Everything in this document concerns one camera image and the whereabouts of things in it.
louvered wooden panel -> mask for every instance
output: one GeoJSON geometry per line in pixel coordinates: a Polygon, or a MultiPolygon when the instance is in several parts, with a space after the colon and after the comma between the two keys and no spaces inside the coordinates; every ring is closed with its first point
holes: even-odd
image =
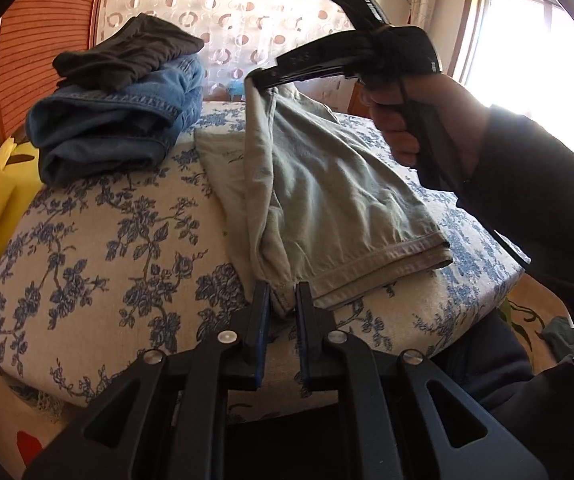
{"type": "Polygon", "coordinates": [[[51,62],[63,50],[88,47],[94,0],[16,0],[0,26],[0,142],[29,108],[56,89],[51,62]]]}

floral tablecloth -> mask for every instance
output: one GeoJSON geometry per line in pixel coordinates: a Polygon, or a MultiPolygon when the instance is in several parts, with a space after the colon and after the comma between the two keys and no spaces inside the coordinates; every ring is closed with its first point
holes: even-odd
{"type": "MultiPolygon", "coordinates": [[[[372,348],[433,354],[500,304],[518,265],[449,193],[425,190],[398,166],[371,121],[339,116],[424,200],[454,262],[409,276],[335,311],[372,348]]],[[[244,104],[205,103],[197,128],[244,130],[244,104]]],[[[242,304],[225,251],[225,221],[183,134],[150,173],[115,174],[41,192],[0,262],[0,372],[80,406],[147,348],[193,348],[242,304]]],[[[276,326],[256,393],[230,395],[230,420],[333,402],[298,373],[295,328],[276,326]]]]}

stuffed animal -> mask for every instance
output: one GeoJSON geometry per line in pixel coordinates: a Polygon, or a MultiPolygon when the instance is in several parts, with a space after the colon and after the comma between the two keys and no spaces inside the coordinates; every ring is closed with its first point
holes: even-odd
{"type": "Polygon", "coordinates": [[[0,258],[20,218],[42,188],[38,149],[9,137],[0,146],[0,258]]]}

black pants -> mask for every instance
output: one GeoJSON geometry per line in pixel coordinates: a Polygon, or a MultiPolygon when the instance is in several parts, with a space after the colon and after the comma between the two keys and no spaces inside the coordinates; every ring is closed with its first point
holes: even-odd
{"type": "MultiPolygon", "coordinates": [[[[490,412],[533,377],[529,357],[497,312],[433,361],[490,412]]],[[[344,478],[336,406],[228,428],[227,478],[344,478]]]]}

finger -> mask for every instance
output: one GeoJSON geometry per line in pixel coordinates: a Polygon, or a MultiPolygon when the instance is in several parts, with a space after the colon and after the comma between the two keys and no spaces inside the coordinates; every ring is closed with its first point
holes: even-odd
{"type": "MultiPolygon", "coordinates": [[[[408,76],[403,78],[404,88],[412,101],[438,104],[443,93],[442,74],[408,76]]],[[[381,105],[397,105],[403,102],[400,86],[393,82],[377,89],[367,89],[366,97],[381,105]]]]}
{"type": "Polygon", "coordinates": [[[401,166],[412,168],[416,165],[416,156],[411,153],[400,153],[391,150],[391,156],[393,156],[394,160],[401,166]]]}
{"type": "Polygon", "coordinates": [[[408,132],[382,132],[385,142],[397,152],[411,155],[420,153],[420,144],[412,134],[408,132]]]}
{"type": "Polygon", "coordinates": [[[404,132],[406,124],[404,117],[397,111],[384,106],[373,105],[369,108],[369,115],[379,130],[392,130],[404,132]]]}

